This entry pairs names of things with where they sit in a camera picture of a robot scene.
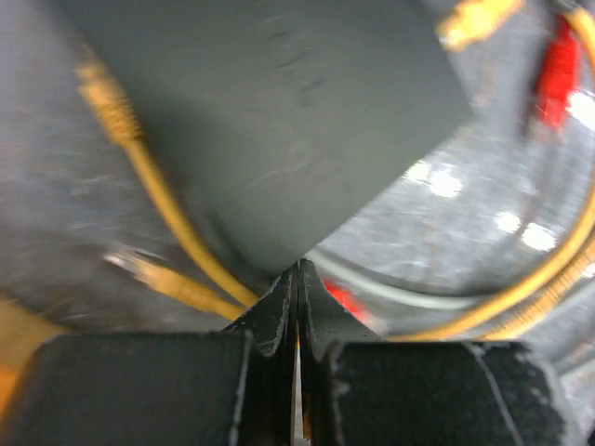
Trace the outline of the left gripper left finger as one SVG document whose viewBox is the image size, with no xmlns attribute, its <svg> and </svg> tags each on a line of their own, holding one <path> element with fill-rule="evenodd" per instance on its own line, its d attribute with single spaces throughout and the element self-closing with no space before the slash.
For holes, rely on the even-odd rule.
<svg viewBox="0 0 595 446">
<path fill-rule="evenodd" d="M 5 445 L 285 445 L 293 270 L 218 332 L 63 334 L 28 361 Z"/>
</svg>

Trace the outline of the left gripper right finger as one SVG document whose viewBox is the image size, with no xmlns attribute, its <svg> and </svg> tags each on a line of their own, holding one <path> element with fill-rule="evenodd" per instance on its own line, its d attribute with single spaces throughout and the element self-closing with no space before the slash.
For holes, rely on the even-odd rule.
<svg viewBox="0 0 595 446">
<path fill-rule="evenodd" d="M 520 342 L 389 342 L 298 267 L 304 421 L 315 445 L 582 445 L 550 363 Z"/>
</svg>

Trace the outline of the black network switch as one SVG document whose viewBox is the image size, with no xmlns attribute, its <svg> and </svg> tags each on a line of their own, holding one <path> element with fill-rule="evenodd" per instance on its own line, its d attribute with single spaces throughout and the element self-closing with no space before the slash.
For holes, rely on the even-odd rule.
<svg viewBox="0 0 595 446">
<path fill-rule="evenodd" d="M 419 1 L 62 1 L 147 138 L 276 274 L 470 116 Z"/>
</svg>

